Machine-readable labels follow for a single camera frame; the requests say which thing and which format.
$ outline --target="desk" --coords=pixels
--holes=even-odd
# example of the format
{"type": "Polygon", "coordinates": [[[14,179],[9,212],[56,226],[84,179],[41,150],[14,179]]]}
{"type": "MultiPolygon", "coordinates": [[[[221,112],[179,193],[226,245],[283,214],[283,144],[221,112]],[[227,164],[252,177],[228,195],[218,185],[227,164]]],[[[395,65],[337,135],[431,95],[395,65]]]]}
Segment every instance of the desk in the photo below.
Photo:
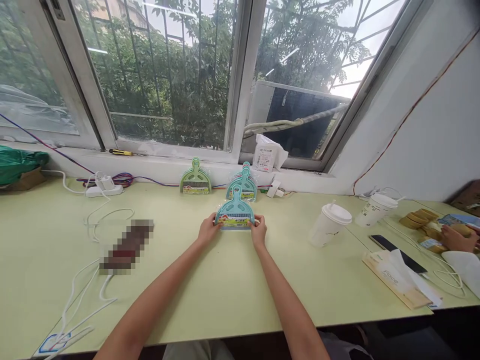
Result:
{"type": "MultiPolygon", "coordinates": [[[[365,206],[366,202],[362,201],[358,198],[354,197],[346,197],[342,196],[337,199],[337,204],[342,207],[347,208],[353,216],[358,214],[360,210],[365,206]]],[[[428,207],[439,213],[440,215],[446,214],[466,214],[463,211],[460,211],[450,205],[441,202],[434,202],[434,201],[401,201],[399,203],[398,209],[390,215],[386,221],[391,224],[395,229],[398,229],[402,233],[408,235],[412,239],[417,239],[421,235],[418,231],[409,229],[403,225],[401,225],[398,220],[410,212],[414,212],[418,209],[428,207]]],[[[364,228],[356,225],[354,222],[347,226],[347,229],[360,241],[362,244],[369,249],[371,252],[380,251],[381,248],[375,242],[373,242],[369,235],[382,235],[387,238],[391,243],[393,243],[397,248],[401,249],[404,253],[406,253],[409,257],[415,260],[417,263],[422,265],[425,269],[428,270],[428,276],[430,280],[436,284],[435,289],[443,297],[443,304],[442,309],[450,309],[450,308],[458,308],[458,307],[466,307],[466,306],[478,306],[480,305],[480,299],[476,297],[468,287],[464,287],[465,289],[465,298],[458,298],[456,296],[461,296],[462,291],[459,289],[452,288],[451,286],[446,285],[441,280],[437,278],[434,274],[436,270],[445,270],[439,265],[436,261],[433,261],[426,255],[422,254],[418,251],[415,247],[411,246],[408,243],[408,240],[405,239],[402,235],[400,235],[397,231],[392,229],[390,226],[385,224],[382,220],[378,222],[375,226],[371,228],[364,228]]],[[[443,276],[443,279],[453,283],[454,280],[448,276],[443,276]]]]}
{"type": "MultiPolygon", "coordinates": [[[[224,190],[209,196],[180,195],[177,188],[135,183],[122,195],[113,196],[92,220],[115,209],[133,208],[134,219],[154,221],[153,237],[131,274],[114,276],[108,285],[106,296],[119,300],[89,320],[85,325],[95,326],[95,331],[66,353],[99,349],[138,295],[196,238],[201,221],[216,211],[224,195],[224,190]]],[[[267,247],[314,324],[323,327],[431,315],[428,308],[409,310],[362,263],[362,254],[372,245],[361,228],[350,225],[321,249],[307,242],[320,208],[333,199],[352,214],[365,204],[348,196],[295,193],[274,199],[260,194],[252,205],[256,213],[265,215],[267,247]]],[[[28,192],[3,194],[0,202],[0,233],[9,240],[0,242],[1,284],[8,289],[0,299],[0,357],[29,358],[48,334],[60,328],[58,321],[74,274],[99,256],[99,245],[87,238],[83,219],[104,199],[69,193],[56,179],[28,192]]],[[[404,201],[399,212],[407,210],[404,203],[420,207],[404,201]]],[[[104,235],[102,225],[98,233],[100,238],[104,235]]],[[[392,242],[402,241],[394,239],[393,232],[384,235],[392,242]]],[[[91,275],[86,272],[78,277],[75,296],[91,275]]],[[[97,276],[92,282],[72,325],[100,305],[98,293],[104,280],[105,276],[97,276]]],[[[456,304],[478,303],[468,298],[456,304]]],[[[202,256],[148,344],[280,329],[250,233],[230,231],[222,232],[202,256]]]]}

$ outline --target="window latch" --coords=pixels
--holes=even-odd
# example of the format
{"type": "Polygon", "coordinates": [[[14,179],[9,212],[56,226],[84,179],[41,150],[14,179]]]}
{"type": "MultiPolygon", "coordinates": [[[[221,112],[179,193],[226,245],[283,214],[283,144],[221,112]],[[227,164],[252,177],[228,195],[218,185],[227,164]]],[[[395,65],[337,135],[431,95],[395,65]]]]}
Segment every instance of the window latch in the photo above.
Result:
{"type": "Polygon", "coordinates": [[[53,8],[53,12],[55,13],[55,16],[58,20],[63,20],[65,21],[65,16],[64,12],[62,11],[62,8],[60,7],[59,0],[50,0],[51,7],[53,8]]]}

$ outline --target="window sill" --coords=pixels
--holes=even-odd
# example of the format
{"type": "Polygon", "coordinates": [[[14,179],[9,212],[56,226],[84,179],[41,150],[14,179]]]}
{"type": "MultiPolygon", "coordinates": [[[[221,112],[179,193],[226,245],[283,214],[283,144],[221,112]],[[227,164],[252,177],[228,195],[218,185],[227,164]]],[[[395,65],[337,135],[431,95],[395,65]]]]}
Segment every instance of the window sill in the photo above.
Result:
{"type": "MultiPolygon", "coordinates": [[[[43,145],[9,141],[0,141],[0,145],[27,151],[47,152],[50,155],[47,169],[62,170],[69,177],[89,175],[81,167],[43,145]]],[[[178,184],[182,174],[192,165],[189,160],[171,157],[119,156],[108,152],[72,147],[62,147],[59,150],[94,172],[102,170],[110,176],[127,172],[134,176],[152,178],[164,184],[178,184]]],[[[209,171],[211,183],[214,186],[228,183],[230,177],[242,169],[239,164],[210,161],[202,161],[201,166],[209,171]]],[[[339,195],[344,193],[338,179],[330,174],[292,169],[272,172],[254,170],[252,173],[259,185],[268,185],[275,178],[287,191],[339,195]]],[[[149,182],[145,179],[138,179],[138,181],[149,182]]]]}

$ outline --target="pants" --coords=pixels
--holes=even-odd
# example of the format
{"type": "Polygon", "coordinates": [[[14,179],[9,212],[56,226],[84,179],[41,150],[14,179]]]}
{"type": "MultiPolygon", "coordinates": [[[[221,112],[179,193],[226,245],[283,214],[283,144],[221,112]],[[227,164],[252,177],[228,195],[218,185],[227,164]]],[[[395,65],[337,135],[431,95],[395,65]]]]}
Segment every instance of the pants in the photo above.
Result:
{"type": "Polygon", "coordinates": [[[221,340],[185,341],[168,344],[163,360],[234,360],[221,340]]]}

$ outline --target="air conditioner unit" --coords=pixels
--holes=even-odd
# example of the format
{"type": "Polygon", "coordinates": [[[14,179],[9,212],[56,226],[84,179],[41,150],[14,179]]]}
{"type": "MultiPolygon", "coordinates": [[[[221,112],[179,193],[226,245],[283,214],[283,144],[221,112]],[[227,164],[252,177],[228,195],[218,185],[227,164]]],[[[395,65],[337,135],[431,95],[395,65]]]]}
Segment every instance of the air conditioner unit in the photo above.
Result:
{"type": "MultiPolygon", "coordinates": [[[[259,80],[251,87],[246,125],[294,121],[349,102],[347,97],[259,80]]],[[[332,119],[339,119],[340,115],[336,113],[289,129],[264,132],[263,135],[279,143],[291,157],[312,159],[327,137],[326,130],[332,119]]],[[[241,151],[254,153],[255,145],[255,136],[244,139],[241,151]]]]}

